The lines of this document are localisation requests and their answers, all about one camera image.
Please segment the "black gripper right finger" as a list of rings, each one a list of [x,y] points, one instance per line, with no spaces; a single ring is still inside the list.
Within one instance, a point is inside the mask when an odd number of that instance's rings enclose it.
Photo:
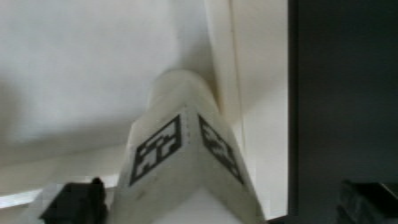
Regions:
[[[336,224],[398,224],[398,183],[341,182]]]

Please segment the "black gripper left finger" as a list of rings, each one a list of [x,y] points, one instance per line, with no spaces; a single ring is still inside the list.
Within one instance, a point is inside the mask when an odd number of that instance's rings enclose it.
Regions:
[[[99,178],[51,184],[39,193],[16,224],[105,224],[106,193]]]

